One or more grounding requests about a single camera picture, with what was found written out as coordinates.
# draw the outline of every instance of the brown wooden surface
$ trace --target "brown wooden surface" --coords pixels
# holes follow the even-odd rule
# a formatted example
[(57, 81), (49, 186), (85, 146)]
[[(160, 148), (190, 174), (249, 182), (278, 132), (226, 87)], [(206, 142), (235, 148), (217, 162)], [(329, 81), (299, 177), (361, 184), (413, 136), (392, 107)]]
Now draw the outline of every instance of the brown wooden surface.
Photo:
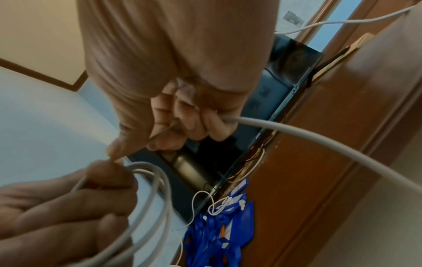
[[(339, 2), (339, 0), (325, 0), (325, 2), (318, 9), (315, 15), (309, 20), (306, 26), (326, 20)], [(306, 44), (306, 42), (314, 35), (317, 29), (318, 27), (313, 27), (303, 30), (297, 35), (295, 40)]]
[[(420, 0), (363, 0), (349, 19), (381, 17), (417, 4)], [(344, 24), (323, 50), (325, 58), (337, 54), (365, 33), (378, 34), (400, 16), (366, 24)]]
[(64, 89), (67, 89), (67, 90), (71, 90), (73, 92), (78, 91), (88, 78), (87, 72), (84, 71), (74, 84), (68, 84), (64, 81), (55, 79), (55, 78), (47, 76), (47, 75), (44, 75), (44, 74), (36, 72), (32, 69), (22, 67), (20, 65), (17, 65), (15, 63), (12, 63), (12, 62), (4, 60), (4, 59), (0, 59), (0, 67), (13, 70), (17, 73), (21, 73), (23, 75), (35, 78), (37, 80), (41, 80), (41, 81), (44, 81), (46, 83), (53, 84), (55, 86), (59, 86), (59, 87), (62, 87)]
[[(390, 163), (421, 126), (418, 12), (325, 74), (286, 122)], [(406, 125), (412, 127), (401, 129)], [(266, 267), (306, 266), (377, 176), (329, 149), (279, 134), (249, 178), (255, 235), (241, 266)], [(333, 200), (342, 203), (329, 205)]]

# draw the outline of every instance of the tiled floor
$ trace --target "tiled floor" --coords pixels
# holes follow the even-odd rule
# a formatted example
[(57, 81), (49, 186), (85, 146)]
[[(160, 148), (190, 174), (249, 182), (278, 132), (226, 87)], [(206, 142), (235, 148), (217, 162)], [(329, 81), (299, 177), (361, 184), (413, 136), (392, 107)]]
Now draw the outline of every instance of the tiled floor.
[[(324, 0), (282, 0), (278, 9), (276, 31), (285, 32), (306, 26)], [(298, 33), (289, 34), (295, 38)]]

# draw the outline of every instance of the hand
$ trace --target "hand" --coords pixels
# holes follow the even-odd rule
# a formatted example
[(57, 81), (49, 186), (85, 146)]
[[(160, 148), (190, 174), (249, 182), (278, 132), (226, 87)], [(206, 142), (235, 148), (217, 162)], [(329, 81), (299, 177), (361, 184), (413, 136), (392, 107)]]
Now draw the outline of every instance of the hand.
[(258, 84), (278, 2), (78, 0), (87, 72), (120, 120), (108, 155), (139, 150), (174, 119), (182, 130), (149, 149), (230, 136), (236, 125), (220, 115), (239, 116)]
[[(84, 175), (87, 188), (69, 193)], [(97, 254), (127, 228), (137, 186), (119, 164), (96, 161), (57, 179), (0, 188), (1, 265), (60, 266)]]

